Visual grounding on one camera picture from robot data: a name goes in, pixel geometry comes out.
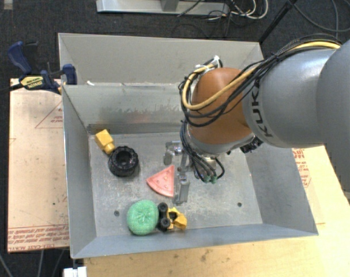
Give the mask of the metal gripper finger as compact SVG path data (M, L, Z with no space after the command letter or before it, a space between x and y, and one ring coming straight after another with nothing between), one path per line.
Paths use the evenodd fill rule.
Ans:
M179 173L175 180L175 195L173 203L175 205L181 205L188 201L190 189L190 180L186 174Z
M164 165L170 165L175 156L181 155L183 152L181 141L170 141L165 144L165 153L163 156Z

